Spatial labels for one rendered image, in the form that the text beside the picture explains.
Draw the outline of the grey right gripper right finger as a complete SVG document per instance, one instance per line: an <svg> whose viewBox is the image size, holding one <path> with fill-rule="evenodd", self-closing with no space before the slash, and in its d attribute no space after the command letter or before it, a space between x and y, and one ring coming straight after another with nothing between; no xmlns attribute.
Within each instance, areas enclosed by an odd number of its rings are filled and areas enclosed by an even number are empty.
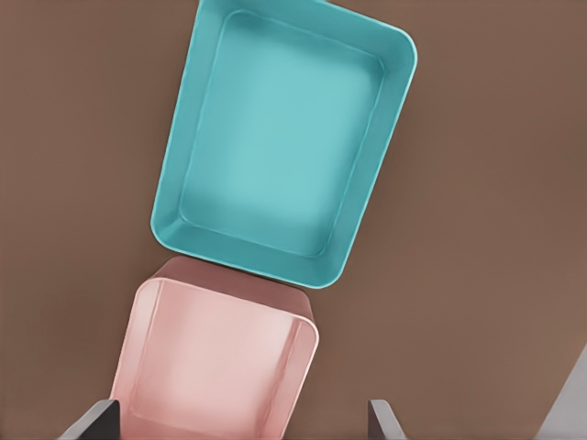
<svg viewBox="0 0 587 440"><path fill-rule="evenodd" d="M386 400L368 402L368 440L406 440L403 428Z"/></svg>

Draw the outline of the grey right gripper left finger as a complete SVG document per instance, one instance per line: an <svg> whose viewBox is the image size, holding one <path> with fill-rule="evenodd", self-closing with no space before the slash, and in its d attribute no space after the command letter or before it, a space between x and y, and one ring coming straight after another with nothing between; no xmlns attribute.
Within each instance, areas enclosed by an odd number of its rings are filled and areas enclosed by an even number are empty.
<svg viewBox="0 0 587 440"><path fill-rule="evenodd" d="M120 404L100 400L72 424L58 440L120 440Z"/></svg>

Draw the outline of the pink rectangular tray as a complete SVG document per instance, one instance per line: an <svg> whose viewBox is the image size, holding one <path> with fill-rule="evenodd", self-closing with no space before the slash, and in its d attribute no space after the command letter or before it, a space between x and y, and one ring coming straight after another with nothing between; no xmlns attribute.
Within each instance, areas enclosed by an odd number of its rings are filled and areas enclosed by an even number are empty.
<svg viewBox="0 0 587 440"><path fill-rule="evenodd" d="M282 440L318 341L303 291L171 258L130 312L111 390L122 440Z"/></svg>

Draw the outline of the teal rectangular tray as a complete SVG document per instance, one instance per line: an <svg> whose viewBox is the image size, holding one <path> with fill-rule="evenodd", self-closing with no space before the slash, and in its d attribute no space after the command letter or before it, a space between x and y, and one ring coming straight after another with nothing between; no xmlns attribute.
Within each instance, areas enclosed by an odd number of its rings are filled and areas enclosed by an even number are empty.
<svg viewBox="0 0 587 440"><path fill-rule="evenodd" d="M329 0L199 0L152 234L191 257L332 285L417 61L403 29Z"/></svg>

